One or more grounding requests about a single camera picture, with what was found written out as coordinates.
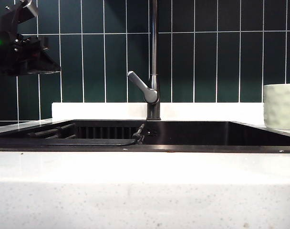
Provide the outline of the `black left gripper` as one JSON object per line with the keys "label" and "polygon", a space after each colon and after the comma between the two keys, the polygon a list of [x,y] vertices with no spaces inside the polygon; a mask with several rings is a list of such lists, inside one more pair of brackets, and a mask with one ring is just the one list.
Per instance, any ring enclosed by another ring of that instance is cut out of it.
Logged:
{"label": "black left gripper", "polygon": [[24,38],[20,34],[0,31],[0,74],[52,74],[61,71],[58,63],[45,53],[46,37]]}

